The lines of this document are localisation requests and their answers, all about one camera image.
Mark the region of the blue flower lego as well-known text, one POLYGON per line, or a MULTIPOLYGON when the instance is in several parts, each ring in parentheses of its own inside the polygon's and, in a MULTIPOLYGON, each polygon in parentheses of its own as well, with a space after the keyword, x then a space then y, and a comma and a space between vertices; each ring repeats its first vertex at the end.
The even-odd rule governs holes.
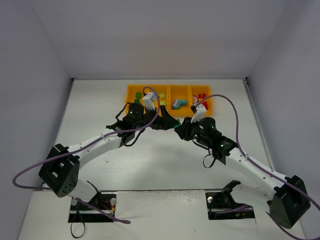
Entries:
POLYGON ((172 103, 172 109, 173 110, 178 110, 182 106, 182 102, 180 99, 175 99, 172 103))

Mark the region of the teal lego brick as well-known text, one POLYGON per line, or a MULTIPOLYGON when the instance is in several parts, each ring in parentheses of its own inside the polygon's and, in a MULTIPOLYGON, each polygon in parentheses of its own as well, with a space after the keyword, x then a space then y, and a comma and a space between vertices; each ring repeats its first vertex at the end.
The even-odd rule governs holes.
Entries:
POLYGON ((181 99, 179 102, 181 106, 185 106, 187 104, 187 101, 184 99, 181 99))

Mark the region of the dark green lego brick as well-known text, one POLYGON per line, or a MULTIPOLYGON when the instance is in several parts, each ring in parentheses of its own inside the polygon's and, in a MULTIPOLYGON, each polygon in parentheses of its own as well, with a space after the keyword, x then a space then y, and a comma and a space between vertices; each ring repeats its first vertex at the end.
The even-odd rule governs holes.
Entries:
POLYGON ((135 97, 136 97, 137 99, 141 99, 141 98, 142 98, 142 93, 141 93, 141 92, 136 92, 135 97))

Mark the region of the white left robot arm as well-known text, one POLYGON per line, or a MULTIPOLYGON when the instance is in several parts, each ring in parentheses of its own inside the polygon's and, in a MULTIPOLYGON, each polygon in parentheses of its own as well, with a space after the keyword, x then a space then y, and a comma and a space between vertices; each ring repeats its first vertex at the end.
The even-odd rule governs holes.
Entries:
POLYGON ((101 192, 92 183, 79 179, 79 172, 90 161, 121 147, 131 147, 146 128, 169 130, 179 121, 161 105, 158 109, 145 109, 140 103, 126 103, 128 113, 106 127, 100 135, 72 146, 56 144, 39 170, 39 177, 57 197, 69 196, 92 203, 101 192))

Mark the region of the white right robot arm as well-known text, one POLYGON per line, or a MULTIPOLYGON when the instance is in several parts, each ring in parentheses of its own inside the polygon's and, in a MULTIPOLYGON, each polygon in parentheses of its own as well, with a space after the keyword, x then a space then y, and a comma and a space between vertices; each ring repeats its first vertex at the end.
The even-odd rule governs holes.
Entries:
POLYGON ((311 207, 305 183, 300 177, 288 177, 250 158, 240 150, 238 143, 217 130, 214 118, 204 117, 192 122, 186 117, 174 131, 182 140, 196 141, 204 146, 214 159, 258 185, 266 195, 261 199, 261 206, 281 227, 291 229, 311 207))

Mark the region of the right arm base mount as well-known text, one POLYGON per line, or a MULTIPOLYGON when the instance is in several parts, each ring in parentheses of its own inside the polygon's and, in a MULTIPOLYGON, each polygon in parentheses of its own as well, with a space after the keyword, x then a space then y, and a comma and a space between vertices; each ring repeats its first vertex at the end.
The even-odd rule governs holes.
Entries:
POLYGON ((231 193, 241 185, 238 180, 232 180, 221 191, 206 191, 207 216, 210 221, 255 219, 252 206, 238 203, 231 193))

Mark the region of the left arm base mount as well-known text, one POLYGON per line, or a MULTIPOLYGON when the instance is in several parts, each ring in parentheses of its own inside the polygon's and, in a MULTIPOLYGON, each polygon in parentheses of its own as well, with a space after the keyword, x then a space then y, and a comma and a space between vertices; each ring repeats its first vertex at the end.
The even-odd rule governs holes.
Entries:
MULTIPOLYGON (((117 194, 115 192, 102 192, 98 200, 90 203, 102 212, 115 216, 117 194)), ((109 217, 101 214, 74 199, 70 202, 68 223, 113 223, 109 217)))

